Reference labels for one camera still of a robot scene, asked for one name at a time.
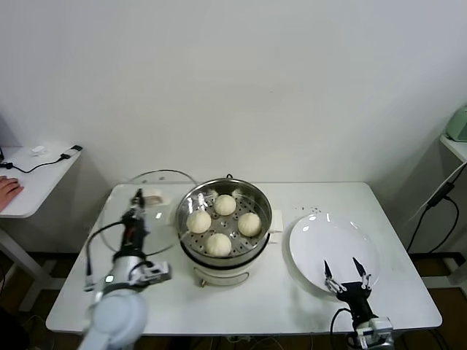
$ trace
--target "metal steamer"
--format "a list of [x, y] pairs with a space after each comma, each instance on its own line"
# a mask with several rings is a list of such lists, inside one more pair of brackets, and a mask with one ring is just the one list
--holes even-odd
[[[214, 203], [219, 195], [231, 195], [235, 199], [234, 213], [220, 216], [215, 212]], [[190, 233], [187, 229], [187, 218], [196, 210], [206, 211], [212, 219], [211, 227], [205, 233]], [[261, 230], [254, 237], [246, 237], [239, 232], [239, 218], [246, 213], [260, 217]], [[267, 197], [249, 182], [228, 176], [193, 188], [177, 208], [176, 225], [182, 249], [191, 259], [201, 286], [228, 286], [245, 281], [252, 273], [253, 263], [266, 248], [271, 221], [272, 210]], [[223, 233], [230, 238], [232, 250], [227, 257], [214, 257], [205, 250], [207, 239], [215, 233]]]

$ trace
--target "small white table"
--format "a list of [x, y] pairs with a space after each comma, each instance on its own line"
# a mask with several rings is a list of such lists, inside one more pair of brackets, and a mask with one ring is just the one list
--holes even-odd
[[[257, 270], [236, 287], [201, 288], [185, 253], [176, 245], [152, 261], [167, 261], [172, 280], [142, 292], [149, 309], [144, 335], [261, 335], [329, 333], [331, 318], [344, 304], [314, 289], [298, 275], [285, 254], [285, 240], [297, 219], [312, 207], [351, 219], [371, 236], [381, 258], [381, 274], [369, 298], [373, 311], [388, 316], [396, 330], [433, 328], [441, 315], [422, 279], [399, 241], [385, 213], [364, 183], [256, 184], [273, 209], [282, 211], [285, 231], [279, 244], [269, 244], [259, 257]], [[112, 191], [103, 222], [118, 220], [128, 208], [137, 188], [143, 192], [158, 188], [178, 202], [187, 187], [180, 184], [122, 184]], [[105, 236], [118, 247], [121, 227]], [[144, 250], [152, 252], [167, 245], [161, 232], [146, 238]], [[112, 252], [97, 238], [91, 246], [95, 279], [112, 267]], [[47, 318], [47, 327], [56, 332], [82, 332], [85, 311], [92, 293], [83, 292], [85, 253], [81, 251]], [[336, 320], [336, 332], [352, 331], [349, 315]]]
[[[39, 164], [57, 160], [69, 148], [68, 146], [49, 147], [46, 155], [33, 157], [30, 149], [26, 147], [2, 147], [5, 156], [4, 162], [12, 162], [25, 171]], [[16, 169], [0, 168], [0, 176], [18, 178], [21, 185], [24, 186], [24, 190], [3, 211], [0, 211], [0, 219], [20, 219], [33, 215], [79, 156], [80, 152], [68, 160], [43, 166], [29, 174], [24, 174]], [[34, 277], [34, 284], [21, 303], [21, 311], [29, 311], [32, 308], [41, 289], [60, 289], [63, 286], [64, 279], [52, 279], [49, 275], [55, 261], [47, 261], [41, 267], [3, 230], [0, 230], [0, 249], [14, 262], [5, 276], [5, 283], [15, 273], [17, 267]]]
[[[462, 163], [467, 162], [467, 142], [449, 140], [445, 135], [440, 138], [441, 143], [454, 154]], [[460, 288], [467, 297], [467, 262], [459, 266], [454, 259], [443, 259], [451, 271], [449, 276], [423, 277], [427, 288]]]

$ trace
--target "power cord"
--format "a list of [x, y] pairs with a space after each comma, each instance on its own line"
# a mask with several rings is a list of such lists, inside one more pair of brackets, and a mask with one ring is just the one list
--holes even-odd
[[406, 223], [404, 224], [404, 226], [407, 225], [409, 222], [411, 222], [411, 221], [417, 216], [417, 214], [420, 212], [420, 210], [422, 210], [423, 208], [425, 208], [425, 207], [431, 202], [431, 200], [434, 199], [434, 197], [435, 197], [437, 194], [441, 193], [441, 189], [443, 189], [443, 188], [446, 189], [446, 186], [449, 187], [449, 185], [448, 185], [449, 179], [451, 179], [451, 177], [452, 177], [454, 174], [458, 173], [458, 174], [456, 175], [456, 177], [452, 180], [452, 182], [450, 182], [450, 184], [454, 185], [454, 183], [458, 180], [459, 176], [462, 174], [462, 172], [464, 171], [464, 169], [466, 168], [466, 166], [467, 166], [467, 162], [460, 164], [460, 166], [458, 166], [458, 167], [457, 167], [457, 168], [456, 168], [456, 169], [455, 169], [455, 170], [454, 170], [439, 186], [438, 186], [438, 188], [436, 188], [436, 190], [430, 195], [430, 197], [427, 199], [427, 201], [424, 202], [424, 203], [416, 210], [416, 212], [410, 217], [410, 219], [408, 219], [408, 220], [406, 221]]
[[[42, 322], [42, 324], [44, 325], [44, 327], [47, 329], [47, 326], [46, 326], [46, 324], [45, 324], [45, 320], [44, 320], [41, 316], [37, 316], [37, 315], [32, 315], [31, 317], [29, 317], [29, 318], [26, 320], [26, 322], [24, 322], [24, 323], [21, 325], [21, 327], [24, 328], [24, 327], [25, 327], [29, 322], [31, 322], [33, 319], [38, 319], [40, 322]], [[29, 330], [26, 330], [26, 329], [25, 329], [25, 331], [30, 335], [31, 332], [34, 330], [35, 325], [36, 325], [36, 323], [34, 322], [34, 323], [32, 324], [31, 329], [29, 329]], [[48, 344], [47, 344], [47, 346], [48, 346], [47, 348], [53, 350], [53, 349], [55, 349], [55, 336], [50, 335], [50, 339], [52, 340], [52, 344], [50, 345], [50, 343], [48, 343]]]
[[[456, 204], [456, 202], [453, 201], [453, 199], [451, 199], [451, 197], [449, 197], [448, 195], [445, 195], [444, 200], [448, 201], [448, 202], [451, 202], [452, 205], [454, 206], [455, 208], [455, 220], [454, 220], [454, 223], [452, 224], [452, 227], [450, 228], [449, 232], [446, 234], [446, 236], [443, 238], [443, 240], [441, 241], [441, 243], [439, 243], [437, 246], [435, 246], [432, 250], [430, 250], [428, 253], [433, 253], [435, 250], [437, 250], [440, 246], [442, 246], [446, 241], [447, 239], [452, 235], [452, 233], [454, 232], [454, 229], [456, 228], [457, 224], [458, 224], [458, 221], [459, 221], [459, 214], [460, 214], [460, 210], [459, 210], [459, 206]], [[409, 252], [410, 248], [412, 247], [412, 244], [414, 243], [414, 240], [415, 240], [415, 236], [417, 235], [418, 233], [418, 230], [420, 229], [420, 225], [422, 224], [422, 221], [423, 221], [423, 218], [425, 217], [426, 213], [428, 212], [428, 210], [430, 210], [431, 208], [433, 208], [432, 206], [426, 206], [425, 210], [423, 211], [422, 215], [420, 216], [420, 218], [418, 219], [418, 223], [417, 223], [417, 227], [415, 228], [415, 231], [413, 232], [412, 234], [412, 238], [410, 239], [410, 243], [406, 249], [407, 252]]]
[[456, 204], [456, 202], [454, 202], [450, 197], [445, 197], [444, 198], [446, 201], [449, 201], [452, 203], [452, 205], [455, 207], [455, 220], [454, 220], [454, 224], [452, 224], [452, 227], [451, 229], [449, 230], [449, 232], [447, 233], [446, 237], [444, 237], [444, 239], [441, 241], [440, 244], [438, 244], [437, 246], [435, 246], [432, 250], [430, 250], [428, 253], [433, 253], [435, 250], [437, 250], [440, 246], [442, 246], [444, 244], [444, 242], [447, 241], [447, 239], [451, 236], [452, 232], [454, 232], [454, 229], [456, 227], [456, 225], [458, 224], [458, 221], [459, 221], [459, 207], [458, 205]]
[[112, 224], [104, 226], [100, 230], [97, 230], [95, 233], [90, 235], [88, 241], [86, 242], [86, 279], [92, 279], [92, 275], [93, 275], [93, 268], [92, 268], [92, 264], [90, 261], [90, 243], [99, 233], [109, 228], [113, 228], [114, 226], [117, 226], [117, 225], [123, 225], [123, 222], [121, 221], [113, 222]]
[[[441, 333], [438, 330], [428, 330], [428, 332], [433, 336], [433, 338], [435, 338], [435, 341], [441, 350], [449, 350], [446, 339], [444, 339], [444, 337], [441, 335]], [[409, 346], [407, 345], [406, 337], [404, 334], [401, 335], [401, 340], [406, 350], [409, 350]]]
[[260, 341], [258, 341], [257, 343], [255, 343], [251, 348], [250, 350], [253, 350], [254, 348], [256, 348], [256, 346], [264, 341], [273, 341], [276, 343], [277, 347], [281, 350], [284, 350], [284, 348], [282, 347], [281, 343], [274, 337], [267, 337], [267, 338], [264, 338], [264, 339], [261, 339]]
[[8, 162], [8, 163], [0, 163], [0, 168], [5, 168], [5, 169], [16, 169], [16, 170], [19, 170], [21, 171], [22, 173], [24, 174], [29, 174], [29, 173], [32, 173], [34, 170], [42, 167], [42, 166], [51, 166], [52, 164], [56, 164], [58, 162], [61, 162], [62, 160], [65, 160], [65, 159], [69, 159], [71, 158], [73, 155], [75, 155], [76, 153], [78, 152], [81, 152], [82, 151], [82, 147], [81, 146], [78, 146], [78, 145], [75, 145], [73, 146], [72, 148], [70, 148], [68, 151], [66, 151], [65, 153], [62, 153], [59, 157], [59, 159], [57, 159], [56, 161], [54, 162], [49, 162], [49, 163], [43, 163], [43, 164], [39, 164], [37, 166], [34, 166], [32, 169], [30, 170], [23, 170], [22, 168], [18, 168], [15, 164], [11, 163], [11, 162]]
[[198, 341], [196, 341], [191, 347], [190, 347], [190, 350], [195, 350], [199, 344], [201, 344], [203, 342], [203, 340], [206, 339], [204, 337], [201, 337], [198, 339]]
[[409, 245], [408, 245], [408, 247], [406, 249], [407, 252], [409, 252], [410, 248], [412, 247], [412, 244], [414, 243], [415, 236], [418, 233], [418, 229], [420, 228], [420, 225], [422, 224], [422, 221], [423, 221], [423, 218], [425, 217], [425, 214], [428, 213], [428, 210], [430, 210], [430, 209], [431, 208], [426, 207], [425, 210], [423, 211], [422, 215], [418, 219], [417, 227], [415, 228], [415, 231], [412, 234], [412, 238], [410, 238], [410, 243], [409, 243]]
[[1, 271], [1, 276], [2, 276], [2, 280], [1, 280], [1, 289], [0, 289], [0, 297], [1, 295], [3, 294], [3, 289], [5, 288], [5, 283], [6, 283], [6, 279], [7, 279], [7, 275], [5, 275], [5, 271], [4, 269], [0, 266], [0, 271]]
[[333, 332], [334, 332], [334, 322], [336, 321], [337, 316], [341, 313], [347, 311], [349, 314], [352, 314], [352, 312], [348, 308], [340, 308], [338, 311], [333, 316], [333, 319], [331, 320], [331, 330], [329, 331], [329, 335], [331, 337], [331, 348], [332, 350], [336, 350], [335, 344], [334, 344], [334, 337], [333, 337]]

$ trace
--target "black wire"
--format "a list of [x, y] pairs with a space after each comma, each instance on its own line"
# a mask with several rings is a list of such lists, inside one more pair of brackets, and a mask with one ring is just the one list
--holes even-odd
[[112, 250], [113, 252], [117, 252], [117, 250], [116, 250], [116, 249], [113, 249], [113, 247], [109, 244], [109, 242], [107, 242], [107, 239], [105, 238], [104, 233], [101, 233], [101, 239], [102, 239], [102, 241], [104, 242], [104, 245], [105, 245], [109, 250]]
[[441, 341], [439, 341], [438, 337], [436, 336], [435, 332], [432, 331], [432, 330], [428, 330], [428, 332], [430, 332], [430, 334], [433, 336], [433, 338], [435, 338], [436, 342], [438, 343], [438, 346], [441, 350], [444, 350], [443, 346], [441, 345]]
[[34, 166], [31, 170], [23, 170], [22, 168], [18, 168], [17, 166], [12, 166], [12, 168], [15, 168], [16, 170], [19, 170], [21, 171], [22, 173], [25, 173], [25, 174], [29, 174], [29, 173], [32, 173], [34, 170], [36, 170], [37, 168], [40, 168], [41, 166], [51, 166], [52, 164], [56, 164], [58, 162], [60, 162], [61, 160], [63, 160], [65, 158], [62, 158], [60, 157], [59, 159], [57, 159], [55, 162], [50, 162], [50, 163], [43, 163], [43, 164], [39, 164], [38, 166]]
[[407, 345], [407, 342], [406, 342], [406, 337], [405, 335], [401, 335], [401, 339], [402, 339], [402, 344], [404, 345], [404, 347], [406, 348], [406, 350], [409, 350], [409, 346]]
[[340, 308], [333, 316], [333, 319], [331, 320], [331, 330], [329, 331], [329, 335], [331, 336], [331, 348], [333, 350], [336, 349], [336, 347], [334, 346], [334, 338], [333, 338], [333, 331], [334, 331], [334, 322], [336, 321], [336, 318], [337, 316], [343, 312], [343, 311], [347, 311], [349, 314], [351, 314], [350, 310], [348, 308]]
[[215, 350], [219, 349], [220, 342], [222, 341], [222, 337], [219, 337], [219, 341], [217, 342], [217, 345], [215, 347]]
[[190, 350], [195, 350], [199, 344], [201, 344], [203, 342], [203, 340], [206, 339], [205, 337], [200, 337], [198, 339], [198, 341], [196, 343], [193, 344], [193, 346], [191, 346]]
[[418, 229], [420, 228], [420, 225], [422, 224], [423, 217], [425, 216], [425, 214], [427, 213], [428, 210], [430, 210], [430, 207], [426, 206], [425, 210], [422, 213], [422, 215], [418, 219], [417, 227], [415, 228], [415, 231], [412, 234], [412, 238], [410, 239], [410, 243], [409, 243], [409, 245], [408, 245], [408, 247], [406, 249], [407, 252], [409, 252], [410, 248], [412, 247], [412, 244], [414, 243], [415, 236], [417, 235]]
[[454, 205], [455, 207], [455, 220], [454, 220], [454, 224], [452, 225], [451, 229], [449, 230], [449, 232], [447, 233], [446, 237], [444, 237], [444, 239], [441, 241], [440, 244], [438, 244], [437, 246], [435, 246], [432, 250], [430, 250], [428, 253], [433, 253], [435, 250], [437, 250], [440, 246], [442, 246], [444, 244], [445, 241], [447, 241], [447, 239], [451, 236], [452, 232], [454, 232], [454, 229], [456, 227], [456, 225], [458, 224], [458, 221], [459, 221], [459, 207], [458, 205], [456, 204], [456, 202], [454, 202], [450, 197], [446, 196], [444, 197], [444, 199], [446, 201], [449, 201], [452, 203], [452, 205]]
[[90, 263], [90, 249], [89, 249], [91, 241], [94, 239], [94, 237], [96, 237], [102, 231], [105, 231], [108, 228], [113, 228], [114, 226], [122, 225], [122, 224], [123, 224], [123, 222], [121, 222], [121, 221], [113, 222], [112, 224], [104, 226], [103, 228], [97, 230], [95, 233], [90, 235], [88, 241], [86, 242], [86, 276], [91, 276], [93, 274], [92, 273], [92, 268], [91, 268], [91, 263]]
[[151, 254], [146, 254], [147, 257], [151, 257], [153, 255], [157, 255], [157, 254], [160, 254], [160, 253], [164, 253], [166, 250], [169, 250], [170, 248], [173, 248], [174, 246], [176, 246], [176, 244], [171, 244], [170, 246], [166, 246], [165, 248], [162, 248], [161, 250], [158, 250], [156, 252], [153, 252]]
[[444, 339], [443, 335], [441, 334], [441, 332], [439, 332], [438, 330], [432, 330], [433, 334], [436, 334], [438, 335], [438, 337], [441, 339], [441, 342], [444, 344], [444, 348], [446, 350], [449, 350], [449, 347], [447, 345], [447, 342], [446, 342], [446, 339]]
[[7, 275], [5, 275], [5, 271], [1, 266], [0, 266], [0, 271], [1, 271], [1, 275], [3, 276], [3, 280], [1, 282], [1, 289], [0, 289], [0, 297], [1, 297], [1, 294], [3, 293], [3, 289], [5, 288], [5, 280], [7, 279]]
[[464, 171], [464, 169], [466, 168], [467, 166], [467, 163], [462, 167], [460, 168], [458, 174], [455, 176], [455, 178], [451, 181], [452, 184], [454, 184], [456, 182], [456, 180], [458, 179], [458, 177], [462, 174], [462, 172]]

